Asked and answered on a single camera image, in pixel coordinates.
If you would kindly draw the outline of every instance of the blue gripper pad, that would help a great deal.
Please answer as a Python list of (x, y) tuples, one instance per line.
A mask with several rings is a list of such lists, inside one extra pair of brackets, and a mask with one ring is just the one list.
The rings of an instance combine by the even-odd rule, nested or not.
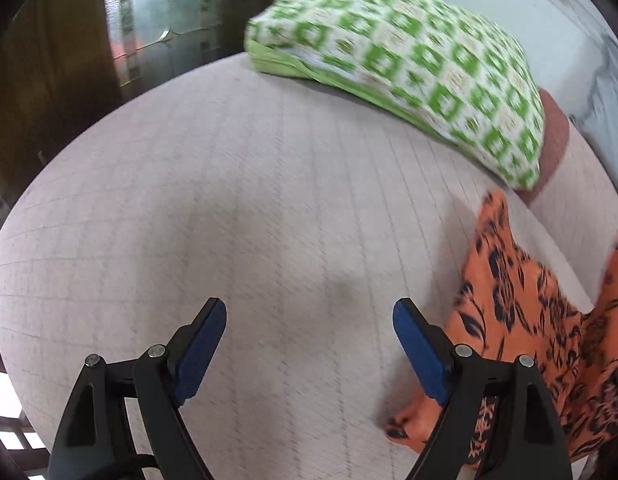
[(426, 396), (436, 399), (441, 406), (446, 405), (449, 392), (445, 386), (445, 368), (401, 301), (393, 306), (393, 330)]
[(193, 336), (176, 368), (173, 398), (178, 406), (196, 395), (226, 326), (227, 308), (218, 300)]

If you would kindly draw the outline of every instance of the orange cloth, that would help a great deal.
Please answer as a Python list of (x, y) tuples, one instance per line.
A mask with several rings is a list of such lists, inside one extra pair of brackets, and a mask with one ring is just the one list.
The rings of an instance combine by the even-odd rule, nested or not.
[[(618, 367), (618, 238), (596, 306), (582, 314), (561, 294), (556, 276), (516, 245), (504, 193), (489, 193), (445, 332), (452, 343), (489, 359), (534, 356), (572, 461), (618, 434), (618, 394), (611, 380)], [(494, 407), (494, 399), (483, 399), (468, 465), (480, 462)], [(420, 390), (389, 421), (387, 436), (422, 452), (440, 412)]]

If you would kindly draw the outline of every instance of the green and white checkered pillow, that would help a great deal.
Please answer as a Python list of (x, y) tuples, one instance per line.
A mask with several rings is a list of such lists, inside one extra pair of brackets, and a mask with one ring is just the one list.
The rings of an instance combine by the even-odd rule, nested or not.
[(267, 73), (313, 78), (441, 137), (515, 189), (539, 177), (544, 113), (518, 41), (441, 0), (276, 0), (246, 50)]

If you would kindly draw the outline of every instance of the black cable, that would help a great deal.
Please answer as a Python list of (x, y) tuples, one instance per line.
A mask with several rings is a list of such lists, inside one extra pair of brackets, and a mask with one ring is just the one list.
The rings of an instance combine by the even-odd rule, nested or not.
[(83, 477), (82, 480), (118, 480), (121, 476), (128, 475), (145, 467), (158, 467), (153, 455), (136, 454), (115, 464), (110, 464)]

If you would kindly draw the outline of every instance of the silver bolt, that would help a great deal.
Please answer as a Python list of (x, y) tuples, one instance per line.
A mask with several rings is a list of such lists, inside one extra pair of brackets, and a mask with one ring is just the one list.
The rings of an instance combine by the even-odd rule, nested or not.
[(88, 368), (93, 368), (99, 362), (100, 362), (100, 356), (98, 354), (89, 354), (84, 360), (84, 364), (86, 364)]
[(467, 345), (457, 345), (455, 347), (455, 353), (461, 357), (469, 357), (474, 351), (470, 346)]
[(523, 365), (524, 367), (527, 368), (531, 368), (534, 365), (534, 358), (530, 357), (526, 354), (522, 354), (519, 358), (518, 361), (520, 361), (520, 364)]
[(167, 349), (164, 348), (164, 345), (153, 345), (150, 349), (148, 349), (147, 353), (149, 354), (149, 357), (162, 357), (164, 355), (164, 352), (166, 352)]

